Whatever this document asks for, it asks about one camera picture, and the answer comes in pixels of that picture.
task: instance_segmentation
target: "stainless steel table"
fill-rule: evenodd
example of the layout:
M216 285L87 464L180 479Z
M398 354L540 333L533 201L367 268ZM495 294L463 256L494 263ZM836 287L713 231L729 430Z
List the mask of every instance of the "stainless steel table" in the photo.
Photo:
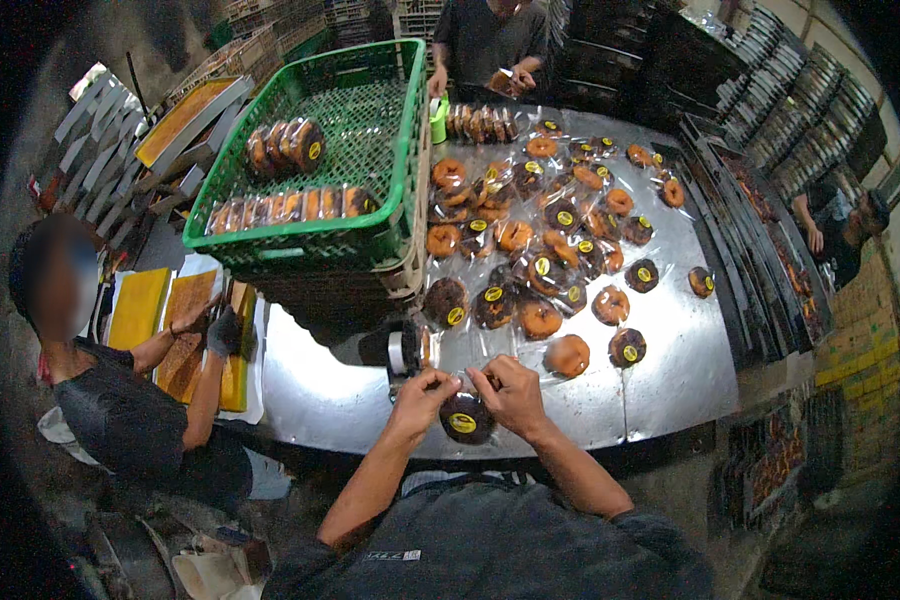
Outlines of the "stainless steel table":
M536 107L524 106L536 113ZM544 108L571 136L613 138L626 150L637 143L677 147L674 138L644 127L595 114ZM433 148L433 160L477 152L473 147L444 143ZM612 366L607 348L616 327L601 324L588 308L564 320L556 336L580 335L591 350L587 371L571 381L544 380L548 416L581 448L616 446L680 431L731 414L738 405L731 347L717 303L722 282L707 299L690 290L687 273L705 265L690 217L656 198L646 178L625 160L605 161L619 186L633 198L634 216L643 215L655 234L646 246L624 244L624 270L637 258L651 258L660 281L648 294L638 294L624 282L623 270L602 275L587 285L592 301L609 283L630 298L625 326L639 330L647 355L627 369ZM441 346L439 365L456 371L482 367L473 348L448 341ZM392 407L391 384L383 367L349 366L314 341L278 305L269 307L264 350L265 420L280 442L341 452L366 453L376 441ZM491 353L509 348L491 348ZM542 372L541 354L517 347L524 364ZM500 459L533 456L522 439L503 429L480 446L456 443L435 422L414 457L421 459Z

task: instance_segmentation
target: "green plastic crate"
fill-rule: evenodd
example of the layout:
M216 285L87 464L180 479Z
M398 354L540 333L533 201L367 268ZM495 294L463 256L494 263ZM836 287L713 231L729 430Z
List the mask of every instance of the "green plastic crate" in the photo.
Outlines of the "green plastic crate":
M420 119L426 110L422 39L384 41L288 64L252 102L216 157L200 189L183 244L237 271L365 270L396 264L414 233ZM312 174L265 185L246 172L244 146L261 124L314 119L326 138L324 161ZM347 219L288 222L204 236L216 203L244 193L349 184L378 200L374 213Z

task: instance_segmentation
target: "gray t-shirt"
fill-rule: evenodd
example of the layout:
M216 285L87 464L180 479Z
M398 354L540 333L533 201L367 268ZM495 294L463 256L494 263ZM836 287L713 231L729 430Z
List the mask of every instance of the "gray t-shirt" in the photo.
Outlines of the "gray t-shirt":
M486 0L450 0L436 22L433 43L447 45L447 69L455 82L485 86L497 69L510 69L527 57L543 60L546 20L535 3L501 19Z
M583 514L542 485L418 487L344 556L297 540L264 598L709 598L712 571L669 519Z

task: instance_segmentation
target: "black glove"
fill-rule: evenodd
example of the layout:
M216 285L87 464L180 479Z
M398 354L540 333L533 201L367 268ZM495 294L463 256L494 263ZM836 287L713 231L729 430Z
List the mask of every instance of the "black glove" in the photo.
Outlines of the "black glove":
M211 353L227 357L240 352L241 330L237 314L231 306L223 310L217 320L207 328L207 348Z

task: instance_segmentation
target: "person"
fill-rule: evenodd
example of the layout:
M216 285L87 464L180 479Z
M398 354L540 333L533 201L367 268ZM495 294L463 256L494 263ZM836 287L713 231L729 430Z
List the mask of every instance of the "person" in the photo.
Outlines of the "person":
M405 481L393 502L411 453L461 389L459 378L428 369L404 384L316 536L295 540L264 598L710 596L703 556L671 521L638 512L547 417L535 371L497 356L466 373L499 426L536 451L559 491L444 474L417 486Z
M860 250L890 223L887 202L877 190L864 192L853 207L840 188L820 183L793 199L793 215L817 264L829 263L840 289L860 273Z
M532 1L450 0L433 30L430 96L444 95L453 77L456 100L499 99L485 89L494 73L513 72L513 91L537 87L533 73L546 52L546 12Z
M10 297L39 338L54 399L96 462L120 479L231 514L245 499L287 495L282 463L214 424L225 362L240 347L232 308L204 329L214 298L120 351L77 337L95 306L99 277L96 252L77 219L56 213L32 223L17 237L9 262ZM185 407L144 375L178 336L204 330L209 352Z

